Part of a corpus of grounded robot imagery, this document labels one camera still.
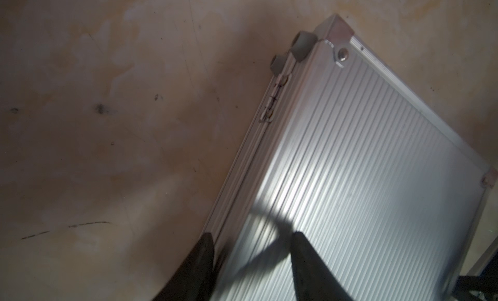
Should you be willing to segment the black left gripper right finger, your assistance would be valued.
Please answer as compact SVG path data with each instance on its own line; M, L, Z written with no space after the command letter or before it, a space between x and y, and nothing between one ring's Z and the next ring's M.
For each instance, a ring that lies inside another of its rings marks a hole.
M297 300L351 300L302 232L291 238L290 256Z

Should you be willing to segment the silver aluminium poker case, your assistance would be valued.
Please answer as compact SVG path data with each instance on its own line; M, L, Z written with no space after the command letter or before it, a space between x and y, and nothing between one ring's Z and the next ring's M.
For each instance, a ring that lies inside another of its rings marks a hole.
M497 171L338 15L299 32L205 226L214 300L295 300L308 239L354 300L450 300Z

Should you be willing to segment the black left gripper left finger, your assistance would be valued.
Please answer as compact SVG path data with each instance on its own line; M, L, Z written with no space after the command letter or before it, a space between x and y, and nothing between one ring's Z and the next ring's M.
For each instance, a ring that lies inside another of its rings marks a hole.
M210 300L215 282L214 253L213 237L206 232L153 301Z

